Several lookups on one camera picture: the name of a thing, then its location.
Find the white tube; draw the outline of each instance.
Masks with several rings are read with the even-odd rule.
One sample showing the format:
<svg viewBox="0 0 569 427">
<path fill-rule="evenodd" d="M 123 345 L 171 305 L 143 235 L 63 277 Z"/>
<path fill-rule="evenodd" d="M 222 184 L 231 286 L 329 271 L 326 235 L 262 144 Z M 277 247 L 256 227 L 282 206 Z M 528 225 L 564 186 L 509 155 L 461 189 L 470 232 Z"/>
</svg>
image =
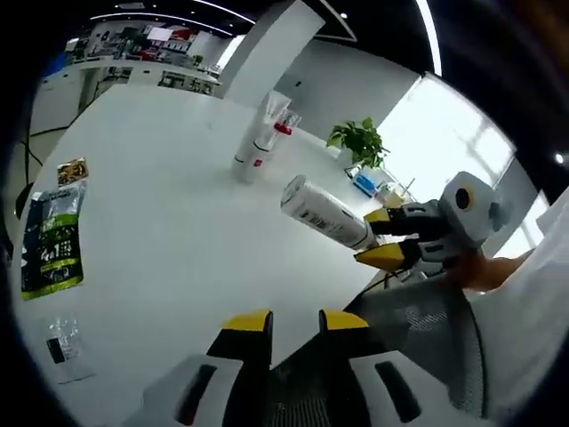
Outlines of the white tube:
<svg viewBox="0 0 569 427">
<path fill-rule="evenodd" d="M 369 223 L 304 175 L 296 176 L 284 189 L 281 210 L 350 249 L 378 245 Z"/>
</svg>

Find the white tabletop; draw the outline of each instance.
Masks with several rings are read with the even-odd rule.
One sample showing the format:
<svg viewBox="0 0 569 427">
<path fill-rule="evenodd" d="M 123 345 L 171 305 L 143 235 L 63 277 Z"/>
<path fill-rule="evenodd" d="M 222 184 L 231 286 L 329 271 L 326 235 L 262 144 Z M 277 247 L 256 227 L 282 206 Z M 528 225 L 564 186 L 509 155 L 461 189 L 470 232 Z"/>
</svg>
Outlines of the white tabletop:
<svg viewBox="0 0 569 427">
<path fill-rule="evenodd" d="M 280 212 L 286 183 L 305 173 L 357 214 L 378 207 L 300 130 L 265 176 L 237 182 L 230 165 L 251 109 L 197 93 L 116 85 L 66 131 L 33 191 L 55 189 L 57 165 L 86 157 L 81 286 L 20 298 L 21 238 L 12 270 L 24 340 L 49 384 L 85 425 L 114 423 L 144 388 L 205 352 L 237 313 L 275 313 L 273 365 L 318 330 L 318 310 L 343 308 L 376 273 L 353 252 Z M 20 225 L 20 236 L 24 223 Z M 95 376 L 56 384 L 42 318 L 75 313 Z"/>
<path fill-rule="evenodd" d="M 197 69 L 184 68 L 172 64 L 164 64 L 163 62 L 153 62 L 151 60 L 109 60 L 109 59 L 85 60 L 82 62 L 76 62 L 75 64 L 69 65 L 65 67 L 63 71 L 65 71 L 66 68 L 89 69 L 89 68 L 108 68 L 108 67 L 158 68 L 163 71 L 182 74 L 183 76 L 199 78 L 200 80 L 204 80 L 205 82 L 211 83 L 213 85 L 220 84 L 220 81 L 217 78 L 212 77 L 209 74 L 204 73 L 202 71 L 198 71 Z"/>
</svg>

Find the ceiling light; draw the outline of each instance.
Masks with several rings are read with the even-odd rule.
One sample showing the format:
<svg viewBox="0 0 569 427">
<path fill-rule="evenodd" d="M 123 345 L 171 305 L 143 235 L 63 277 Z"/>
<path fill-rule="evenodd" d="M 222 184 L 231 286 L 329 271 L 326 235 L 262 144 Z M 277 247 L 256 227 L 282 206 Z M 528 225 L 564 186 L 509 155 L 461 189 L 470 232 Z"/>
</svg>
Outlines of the ceiling light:
<svg viewBox="0 0 569 427">
<path fill-rule="evenodd" d="M 237 12 L 233 12 L 230 9 L 226 9 L 225 7 L 219 6 L 217 4 L 209 3 L 209 2 L 206 2 L 204 0 L 194 0 L 194 2 L 201 3 L 201 4 L 207 4 L 208 6 L 215 7 L 216 9 L 220 9 L 221 11 L 231 13 L 232 15 L 238 16 L 242 20 L 246 20 L 247 22 L 251 22 L 252 24 L 256 24 L 256 22 L 254 20 L 250 20 L 246 16 L 243 16 Z"/>
<path fill-rule="evenodd" d="M 433 57 L 433 69 L 435 74 L 439 77 L 443 75 L 443 68 L 441 66 L 441 52 L 438 50 L 437 32 L 435 31 L 435 22 L 433 16 L 430 14 L 429 4 L 427 0 L 415 0 L 419 6 L 419 12 L 423 18 L 425 29 L 427 30 L 427 38 L 429 39 L 430 54 Z"/>
<path fill-rule="evenodd" d="M 220 33 L 223 34 L 227 34 L 228 36 L 233 36 L 233 34 L 229 33 L 228 31 L 225 31 L 224 29 L 219 29 L 216 27 L 213 27 L 211 25 L 207 25 L 204 24 L 203 22 L 198 22 L 197 20 L 188 20 L 186 18 L 181 18 L 180 16 L 173 16 L 173 15 L 163 15 L 162 13 L 151 13 L 151 12 L 119 12 L 119 13 L 109 13 L 107 15 L 97 15 L 97 16 L 92 16 L 90 18 L 90 20 L 100 20 L 101 18 L 112 18 L 114 16 L 125 16 L 125 15 L 137 15 L 137 16 L 153 16 L 153 17 L 157 17 L 157 18 L 166 18 L 166 19 L 170 19 L 170 20 L 183 20 L 185 22 L 189 22 L 190 24 L 197 24 L 197 25 L 201 25 L 202 27 L 207 27 L 207 28 L 211 28 L 211 29 L 215 29 L 216 31 L 219 31 Z"/>
</svg>

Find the green leaves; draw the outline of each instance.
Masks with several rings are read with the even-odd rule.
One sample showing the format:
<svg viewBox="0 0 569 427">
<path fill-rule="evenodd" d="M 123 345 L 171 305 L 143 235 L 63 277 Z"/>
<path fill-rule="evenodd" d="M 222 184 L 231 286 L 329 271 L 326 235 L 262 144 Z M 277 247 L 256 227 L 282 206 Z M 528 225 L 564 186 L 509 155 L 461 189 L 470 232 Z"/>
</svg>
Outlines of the green leaves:
<svg viewBox="0 0 569 427">
<path fill-rule="evenodd" d="M 326 147 L 346 147 L 353 152 L 354 164 L 380 167 L 388 151 L 383 148 L 381 137 L 373 126 L 371 117 L 361 123 L 346 121 L 336 125 L 328 138 Z"/>
</svg>

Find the person's hand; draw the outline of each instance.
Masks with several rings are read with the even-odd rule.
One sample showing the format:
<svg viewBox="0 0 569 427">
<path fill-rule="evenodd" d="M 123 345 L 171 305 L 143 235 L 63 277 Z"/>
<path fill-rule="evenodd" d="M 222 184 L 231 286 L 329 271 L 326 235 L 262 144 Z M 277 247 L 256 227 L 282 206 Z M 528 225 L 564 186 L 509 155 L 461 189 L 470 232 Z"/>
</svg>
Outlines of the person's hand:
<svg viewBox="0 0 569 427">
<path fill-rule="evenodd" d="M 471 251 L 459 258 L 446 274 L 446 282 L 463 289 L 488 292 L 500 287 L 518 269 L 531 251 L 519 258 L 488 260 L 479 251 Z"/>
</svg>

